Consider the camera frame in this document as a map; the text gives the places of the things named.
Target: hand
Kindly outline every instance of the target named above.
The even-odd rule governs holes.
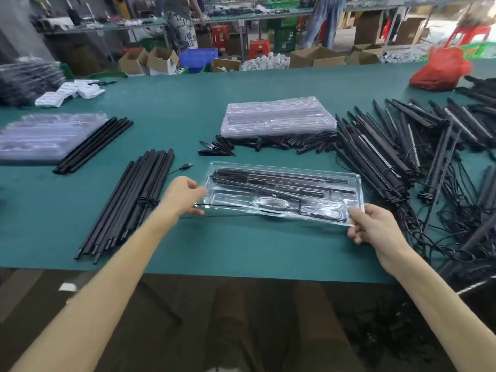
[[[206,194],[205,187],[186,176],[178,176],[170,183],[154,213],[159,219],[173,217],[174,222],[185,214],[203,215],[204,211],[193,205]]]
[[[394,276],[403,263],[420,258],[406,242],[390,211],[369,203],[365,204],[365,212],[358,207],[350,207],[348,211],[354,224],[348,230],[348,237],[356,244],[372,244],[381,266],[389,274]]]

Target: pants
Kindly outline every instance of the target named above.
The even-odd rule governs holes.
[[[242,291],[233,282],[217,289],[205,338],[204,372],[265,371]],[[300,340],[288,337],[282,371],[363,372],[323,288],[314,282],[299,282],[294,299]]]
[[[345,1],[346,0],[317,1],[317,4],[313,7],[312,20],[308,26],[307,34],[300,44],[300,49],[310,48],[324,21],[327,21],[327,23],[325,27],[325,38],[322,45],[329,49],[332,48],[339,16],[343,12]]]
[[[170,11],[165,12],[164,18],[167,22],[169,44],[177,53],[188,48],[198,48],[192,21]]]

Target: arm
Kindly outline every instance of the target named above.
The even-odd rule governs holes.
[[[204,187],[174,179],[158,207],[108,263],[76,294],[24,352],[11,372],[93,371],[167,231],[205,195]]]
[[[202,10],[200,9],[200,5],[198,5],[197,0],[189,0],[191,4],[193,4],[193,9],[195,10],[196,15],[200,19],[200,23],[205,26],[205,18],[203,17]]]
[[[350,208],[355,226],[348,236],[368,242],[382,267],[410,295],[458,372],[496,370],[496,336],[448,284],[407,244],[393,214],[366,204]]]

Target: bundle of black rods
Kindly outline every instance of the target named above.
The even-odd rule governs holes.
[[[53,173],[66,175],[76,172],[84,163],[98,154],[99,151],[119,137],[131,125],[133,125],[133,121],[127,118],[110,118],[67,154],[53,170]]]
[[[96,264],[105,251],[121,246],[144,222],[158,203],[174,160],[174,150],[147,151],[127,165],[96,222],[75,256],[94,256]]]

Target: cardboard box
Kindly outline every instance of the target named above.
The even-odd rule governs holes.
[[[325,47],[312,47],[291,52],[289,68],[323,68],[340,66],[344,63],[344,53],[334,52]]]
[[[419,41],[422,30],[424,30],[424,17],[410,17],[400,24],[398,35],[394,39],[394,45],[415,44]]]
[[[349,17],[343,29],[349,29],[355,25],[355,17]]]
[[[420,5],[415,8],[415,14],[418,15],[429,15],[432,11],[432,5]]]
[[[238,33],[229,34],[226,39],[226,53],[229,56],[241,56],[241,36]]]
[[[148,54],[147,66],[151,76],[174,74],[177,64],[179,64],[179,56],[173,49],[155,47]]]
[[[338,19],[338,24],[336,25],[338,29],[344,29],[345,25],[345,20],[348,20],[348,14],[347,13],[341,13]]]
[[[351,52],[367,52],[381,56],[384,53],[384,48],[377,44],[356,44],[351,48]]]
[[[379,64],[381,59],[375,53],[368,52],[352,52],[346,60],[346,65],[368,65]]]
[[[196,33],[196,42],[198,43],[198,48],[213,48],[212,36],[210,32]]]
[[[221,68],[226,68],[228,72],[231,70],[239,71],[241,67],[241,62],[234,60],[225,60],[223,58],[214,58],[212,61],[212,73],[223,72]]]
[[[358,19],[354,44],[375,44],[382,27],[381,11],[363,12]]]
[[[148,67],[148,52],[144,48],[130,49],[119,60],[121,71],[129,76],[147,76],[149,75]]]

